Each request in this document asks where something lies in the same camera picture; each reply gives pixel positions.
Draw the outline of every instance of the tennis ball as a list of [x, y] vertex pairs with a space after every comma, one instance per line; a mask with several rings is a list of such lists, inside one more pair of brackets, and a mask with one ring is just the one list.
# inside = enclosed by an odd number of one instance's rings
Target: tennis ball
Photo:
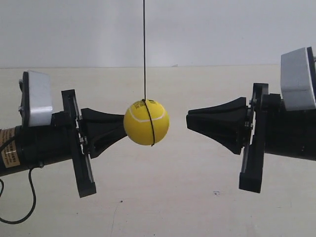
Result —
[[140, 100], [132, 104], [124, 115], [127, 136], [139, 145], [153, 145], [161, 141], [169, 129], [169, 115], [154, 100]]

